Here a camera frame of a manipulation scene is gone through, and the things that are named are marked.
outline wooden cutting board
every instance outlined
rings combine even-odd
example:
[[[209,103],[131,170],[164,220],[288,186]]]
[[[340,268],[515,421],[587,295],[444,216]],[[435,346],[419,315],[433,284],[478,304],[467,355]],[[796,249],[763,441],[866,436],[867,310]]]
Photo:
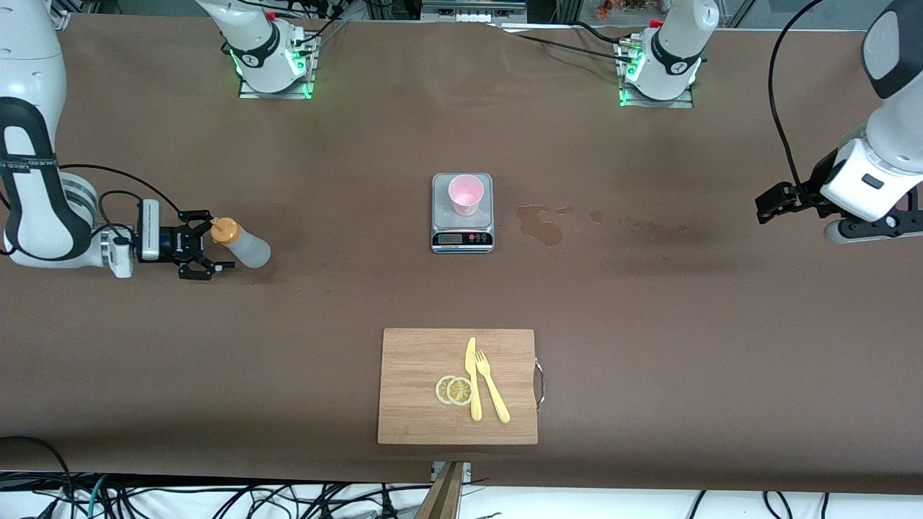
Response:
[[[436,397],[436,383],[442,377],[471,378],[464,369],[471,337],[490,362],[490,374],[509,409],[507,424],[497,418],[480,374],[481,421],[471,419],[467,405],[443,404]],[[532,330],[388,328],[381,348],[378,443],[534,445],[538,443],[534,373]]]

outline plastic bottle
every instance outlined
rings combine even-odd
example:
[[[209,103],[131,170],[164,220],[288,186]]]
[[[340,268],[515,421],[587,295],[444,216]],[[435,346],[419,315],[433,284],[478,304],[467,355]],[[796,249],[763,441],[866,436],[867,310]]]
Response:
[[[258,269],[270,260],[270,244],[248,233],[233,218],[219,218],[211,221],[211,239],[229,248],[231,252],[251,269]]]

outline brown tabletop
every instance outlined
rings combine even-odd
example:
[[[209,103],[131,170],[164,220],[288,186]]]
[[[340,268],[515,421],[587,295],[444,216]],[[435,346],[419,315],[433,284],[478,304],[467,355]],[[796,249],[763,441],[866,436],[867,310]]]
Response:
[[[757,224],[754,197],[788,178],[775,37],[715,33],[696,108],[650,110],[618,106],[602,58],[479,24],[357,23],[323,46],[314,100],[273,102],[236,98],[206,18],[74,17],[61,160],[233,216],[273,256],[211,283],[4,264],[0,433],[96,472],[415,481],[464,459],[503,485],[923,492],[923,241],[830,245],[808,212]],[[860,42],[785,46],[804,176],[878,106]],[[494,177],[493,253],[430,252],[447,171]],[[573,208],[545,216],[558,245],[521,230],[528,205]],[[535,329],[538,445],[377,445],[386,327]]]

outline digital kitchen scale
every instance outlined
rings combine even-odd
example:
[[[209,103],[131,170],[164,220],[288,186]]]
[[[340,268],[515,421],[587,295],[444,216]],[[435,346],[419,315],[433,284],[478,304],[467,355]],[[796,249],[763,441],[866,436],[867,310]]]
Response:
[[[449,182],[474,175],[484,183],[477,212],[461,216],[449,198]],[[487,173],[440,173],[433,177],[433,228],[430,244],[439,254],[484,254],[494,249],[494,179]]]

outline pink cup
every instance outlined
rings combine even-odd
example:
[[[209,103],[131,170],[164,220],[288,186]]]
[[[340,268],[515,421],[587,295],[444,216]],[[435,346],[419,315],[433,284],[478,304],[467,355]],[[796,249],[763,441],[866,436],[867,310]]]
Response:
[[[449,182],[449,198],[461,216],[475,214],[483,197],[484,183],[474,175],[458,175]]]

